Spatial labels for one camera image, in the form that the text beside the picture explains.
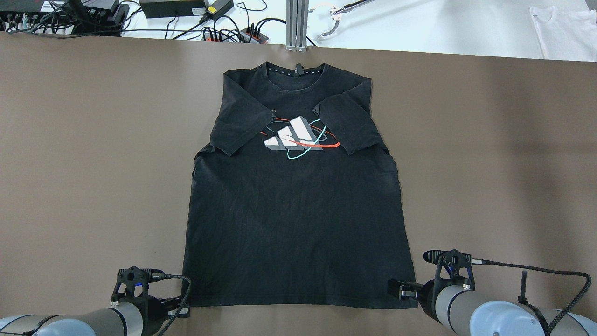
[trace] teal orbit line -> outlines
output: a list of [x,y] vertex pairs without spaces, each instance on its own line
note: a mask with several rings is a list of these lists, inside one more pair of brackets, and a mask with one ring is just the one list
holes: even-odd
[[[321,139],[321,136],[324,135],[325,133],[325,129],[327,126],[324,125],[324,129],[321,130],[321,133],[319,134],[319,136],[317,137],[317,139],[315,139],[315,143],[318,143],[319,140]],[[295,156],[295,157],[290,157],[290,149],[286,149],[286,156],[290,159],[290,160],[294,160],[295,158],[300,158],[301,156],[307,154],[307,152],[309,152],[311,150],[311,147],[307,148],[306,151],[302,152],[299,156]]]

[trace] electrical cable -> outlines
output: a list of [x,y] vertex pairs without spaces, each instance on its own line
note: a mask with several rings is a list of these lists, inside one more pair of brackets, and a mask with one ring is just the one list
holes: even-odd
[[59,8],[59,10],[62,10],[62,11],[65,13],[65,14],[67,14],[68,16],[71,16],[71,17],[73,17],[74,19],[77,19],[77,21],[79,21],[79,22],[86,23],[86,24],[88,24],[88,25],[93,25],[93,26],[96,26],[96,27],[101,27],[101,28],[115,28],[115,27],[118,27],[118,26],[122,26],[122,25],[123,25],[123,24],[124,24],[126,21],[129,21],[129,20],[131,20],[131,19],[133,18],[133,15],[137,14],[139,11],[142,11],[142,9],[141,9],[141,8],[139,8],[139,9],[137,9],[135,12],[133,12],[133,13],[132,13],[132,14],[129,16],[129,18],[127,18],[127,19],[123,20],[122,22],[120,22],[120,23],[117,23],[117,24],[114,24],[114,25],[108,25],[108,26],[106,26],[106,25],[99,25],[99,24],[97,24],[96,22],[91,22],[91,21],[88,21],[88,20],[84,20],[83,18],[80,18],[80,17],[78,17],[76,14],[72,14],[72,13],[69,13],[69,12],[67,12],[66,10],[64,10],[64,8],[65,8],[66,4],[64,4],[64,5],[62,5],[62,6],[61,6],[61,5],[58,5],[58,4],[56,4],[55,2],[52,2],[52,1],[50,1],[50,4],[51,4],[52,6],[56,6],[56,7],[58,7],[58,8]]
[[135,10],[134,12],[131,13],[131,16],[129,16],[128,19],[124,20],[124,21],[128,21],[127,26],[124,27],[124,30],[127,30],[131,26],[131,23],[133,22],[133,17],[135,16],[135,14],[142,12],[142,11],[143,11],[143,9],[141,7],[139,7],[137,10]]
[[227,18],[228,20],[230,20],[230,21],[232,22],[232,24],[234,24],[234,27],[236,28],[236,31],[238,32],[238,34],[237,34],[238,38],[239,38],[241,41],[243,41],[243,37],[242,37],[242,35],[241,35],[241,30],[240,30],[240,29],[238,29],[238,25],[236,24],[236,22],[234,22],[234,20],[232,20],[232,19],[231,19],[231,18],[230,18],[228,15],[222,15],[222,16],[220,16],[219,18],[217,18],[217,19],[215,19],[215,20],[214,20],[214,30],[216,30],[216,23],[218,22],[218,20],[220,20],[220,19],[221,19],[221,18],[223,18],[223,17]]
[[165,274],[165,278],[166,279],[182,279],[182,280],[187,281],[187,290],[184,293],[183,299],[180,301],[179,308],[170,317],[170,319],[168,320],[168,323],[166,323],[166,325],[162,328],[162,330],[160,330],[160,332],[158,333],[158,336],[163,336],[164,333],[166,332],[166,330],[168,330],[170,325],[174,322],[174,320],[176,320],[176,317],[178,317],[180,311],[183,309],[183,306],[184,306],[184,304],[186,304],[186,301],[189,299],[189,295],[190,295],[191,281],[188,277],[182,276],[182,275]]
[[197,36],[193,36],[193,37],[191,37],[191,38],[188,38],[188,39],[187,39],[187,41],[188,41],[188,40],[190,40],[190,39],[195,39],[195,38],[197,38],[197,37],[201,37],[201,39],[202,39],[202,40],[204,40],[204,39],[205,39],[205,30],[206,30],[206,29],[208,29],[208,30],[209,30],[209,29],[211,29],[211,28],[210,28],[210,27],[203,27],[201,30],[199,30],[199,32],[201,33],[201,35],[197,35]]
[[59,20],[58,13],[56,13],[56,14],[54,14],[52,16],[52,22],[51,22],[52,23],[52,34],[55,34],[55,33],[58,32],[58,29],[56,29],[56,25],[58,24],[58,20]]
[[224,29],[220,29],[220,32],[224,33],[224,36],[226,36],[226,38],[225,39],[221,39],[220,42],[224,42],[227,39],[231,39],[233,42],[242,43],[242,40],[239,41],[237,39],[234,39],[234,38],[238,37],[238,32],[235,32],[235,29],[234,30],[230,30],[230,29],[225,29],[224,28]]
[[236,4],[236,6],[242,10],[245,10],[246,14],[247,14],[247,35],[249,35],[249,42],[251,43],[251,40],[253,39],[253,35],[255,35],[255,32],[249,28],[249,25],[251,24],[250,20],[249,20],[249,12],[261,12],[267,9],[267,2],[265,2],[265,0],[261,0],[261,2],[265,5],[265,7],[263,7],[262,9],[256,10],[256,9],[252,9],[252,8],[247,8],[247,5],[245,4],[244,1],[239,2],[238,4]]
[[[257,22],[257,25],[255,25],[255,29],[257,29],[257,37],[259,37],[259,36],[261,35],[261,28],[263,27],[263,25],[264,25],[266,22],[269,22],[269,21],[277,21],[277,22],[280,22],[280,23],[286,24],[286,21],[284,21],[284,20],[282,20],[282,19],[277,19],[277,18],[275,18],[275,17],[266,17],[265,19],[263,19],[263,20],[260,20],[259,22]],[[313,40],[311,40],[311,39],[310,39],[308,36],[306,36],[306,38],[307,38],[307,41],[311,42],[311,44],[312,44],[312,45],[315,45],[315,46],[317,46],[317,45],[315,44],[315,42],[313,42]]]
[[166,39],[168,37],[168,29],[170,28],[170,23],[174,22],[177,18],[179,18],[179,16],[173,17],[172,20],[170,20],[170,22],[168,22],[168,25],[166,26],[166,33],[164,34],[164,39]]
[[210,14],[208,12],[205,12],[205,14],[203,14],[203,16],[201,17],[201,19],[199,19],[199,22],[196,25],[192,26],[189,30],[185,30],[183,33],[176,35],[176,37],[174,37],[172,39],[177,39],[183,35],[186,35],[187,33],[190,33],[195,28],[199,27],[200,25],[203,25],[207,20],[210,19],[210,17],[211,17]]
[[42,16],[39,19],[39,22],[37,25],[35,25],[34,27],[31,27],[30,29],[20,29],[20,30],[14,30],[9,32],[7,30],[7,33],[18,33],[18,32],[27,32],[27,31],[36,31],[37,29],[39,29],[39,27],[41,27],[42,25],[45,24],[45,21],[48,20],[50,17],[52,17],[55,13],[58,13],[61,9],[60,8],[55,8],[54,10],[52,10],[51,12],[47,13],[46,15]]
[[[51,35],[43,35],[40,33],[33,33],[28,30],[20,30],[18,33],[28,33],[32,35],[37,35],[43,38],[55,38],[55,39],[71,39],[71,38],[79,38],[85,36],[100,36],[100,33],[124,33],[124,32],[165,32],[165,29],[127,29],[127,30],[100,30],[93,33],[81,33],[81,34],[72,34],[69,36],[51,36]],[[171,32],[186,32],[186,33],[198,33],[200,30],[180,30],[180,29],[170,29]]]
[[265,2],[265,0],[261,0],[261,2],[262,2],[264,5],[265,5],[265,7],[263,7],[263,8],[262,8],[262,9],[260,9],[260,10],[255,10],[255,9],[250,9],[250,8],[247,8],[247,5],[245,4],[245,2],[244,2],[244,1],[237,3],[237,4],[236,4],[236,6],[237,6],[238,8],[240,8],[240,9],[242,9],[242,10],[245,10],[245,11],[252,11],[252,12],[262,12],[262,11],[264,11],[264,10],[266,10],[266,9],[267,9],[267,2]]
[[517,264],[506,264],[505,262],[497,262],[491,260],[481,260],[482,265],[497,265],[497,266],[504,266],[504,267],[513,267],[513,268],[523,268],[526,270],[533,270],[539,271],[544,273],[552,273],[552,274],[560,274],[560,275],[567,275],[567,276],[581,276],[586,279],[583,288],[578,292],[578,294],[570,301],[570,303],[566,306],[566,308],[562,309],[556,317],[553,318],[547,329],[544,330],[546,336],[550,336],[553,329],[558,325],[558,323],[564,318],[568,312],[580,301],[580,299],[586,294],[591,286],[591,276],[583,273],[583,272],[576,272],[576,271],[556,271],[550,270],[547,268],[535,267],[535,266],[527,266],[527,265],[517,265]]
[[137,6],[141,6],[141,4],[139,4],[137,1],[133,1],[133,0],[122,0],[120,3],[123,4],[124,2],[131,2],[133,4],[136,4]]

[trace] t-shirt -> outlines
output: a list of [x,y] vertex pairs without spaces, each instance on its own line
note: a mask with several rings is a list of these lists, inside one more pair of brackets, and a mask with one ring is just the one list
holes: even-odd
[[224,74],[192,175],[190,305],[416,307],[387,294],[414,271],[370,100],[369,78],[328,64]]
[[597,17],[592,11],[530,8],[546,59],[597,62]]

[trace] white cloth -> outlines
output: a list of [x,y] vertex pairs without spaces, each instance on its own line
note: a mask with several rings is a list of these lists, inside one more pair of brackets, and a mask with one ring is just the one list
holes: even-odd
[[597,62],[597,16],[592,11],[531,7],[543,57]]

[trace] t-shirt sleeve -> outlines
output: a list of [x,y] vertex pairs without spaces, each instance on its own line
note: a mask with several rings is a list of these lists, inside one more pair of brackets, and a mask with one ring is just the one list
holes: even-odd
[[351,155],[379,144],[386,149],[371,119],[371,80],[322,100],[313,111]]
[[231,156],[274,118],[272,110],[226,73],[220,113],[210,134],[210,144]]

